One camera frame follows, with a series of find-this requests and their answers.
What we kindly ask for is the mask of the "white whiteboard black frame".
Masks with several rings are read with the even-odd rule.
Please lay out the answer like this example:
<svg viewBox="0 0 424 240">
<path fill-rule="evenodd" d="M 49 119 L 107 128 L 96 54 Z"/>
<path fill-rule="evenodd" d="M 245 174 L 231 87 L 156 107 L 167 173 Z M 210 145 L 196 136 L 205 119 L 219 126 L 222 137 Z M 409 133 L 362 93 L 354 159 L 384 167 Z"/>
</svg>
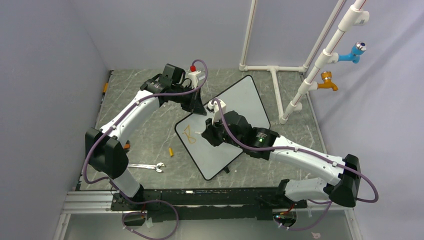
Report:
<svg viewBox="0 0 424 240">
<path fill-rule="evenodd" d="M 237 112 L 244 116 L 253 127 L 270 128 L 270 120 L 250 75 L 232 84 L 216 97 L 225 102 L 226 112 Z M 191 113 L 183 117 L 174 126 L 183 146 L 202 177 L 207 181 L 215 177 L 242 154 L 240 148 L 227 143 L 222 143 L 216 147 L 212 146 L 201 135 L 195 133 L 203 132 L 206 129 L 206 120 L 212 117 L 212 112 L 208 112 L 207 115 Z"/>
</svg>

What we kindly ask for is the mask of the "yellow marker cap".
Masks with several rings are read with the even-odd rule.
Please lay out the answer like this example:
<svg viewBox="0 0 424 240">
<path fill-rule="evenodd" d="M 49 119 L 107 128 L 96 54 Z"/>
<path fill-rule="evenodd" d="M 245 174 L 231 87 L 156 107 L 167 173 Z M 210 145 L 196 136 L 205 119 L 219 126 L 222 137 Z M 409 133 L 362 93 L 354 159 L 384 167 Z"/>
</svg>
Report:
<svg viewBox="0 0 424 240">
<path fill-rule="evenodd" d="M 175 155 L 174 154 L 174 151 L 173 151 L 173 149 L 171 147 L 168 148 L 168 152 L 169 152 L 169 156 L 170 157 L 173 157 Z"/>
</svg>

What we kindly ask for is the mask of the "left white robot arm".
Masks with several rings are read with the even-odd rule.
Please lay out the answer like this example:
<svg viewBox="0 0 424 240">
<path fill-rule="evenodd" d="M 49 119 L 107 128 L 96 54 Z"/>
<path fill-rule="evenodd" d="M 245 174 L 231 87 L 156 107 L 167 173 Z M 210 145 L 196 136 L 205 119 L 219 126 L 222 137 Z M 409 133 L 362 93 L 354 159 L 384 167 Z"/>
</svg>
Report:
<svg viewBox="0 0 424 240">
<path fill-rule="evenodd" d="M 180 104 L 191 114 L 207 114 L 201 88 L 208 79 L 208 68 L 189 71 L 166 64 L 162 73 L 145 81 L 135 97 L 112 120 L 100 129 L 90 128 L 85 133 L 85 160 L 82 177 L 87 184 L 109 180 L 124 197 L 124 204 L 131 210 L 144 203 L 144 187 L 128 169 L 129 159 L 124 145 L 134 130 L 167 102 Z"/>
</svg>

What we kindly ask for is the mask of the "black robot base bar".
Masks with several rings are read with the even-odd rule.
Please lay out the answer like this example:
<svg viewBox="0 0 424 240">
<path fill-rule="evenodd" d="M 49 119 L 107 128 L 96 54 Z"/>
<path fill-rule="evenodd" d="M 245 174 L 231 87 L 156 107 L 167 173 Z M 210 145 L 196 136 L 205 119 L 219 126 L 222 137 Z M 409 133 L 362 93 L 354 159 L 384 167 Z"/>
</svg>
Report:
<svg viewBox="0 0 424 240">
<path fill-rule="evenodd" d="M 114 193 L 114 212 L 143 211 L 153 222 L 174 220 L 256 219 L 271 220 L 279 211 L 307 208 L 306 200 L 292 202 L 277 187 L 145 189 L 143 200 L 127 201 Z"/>
</svg>

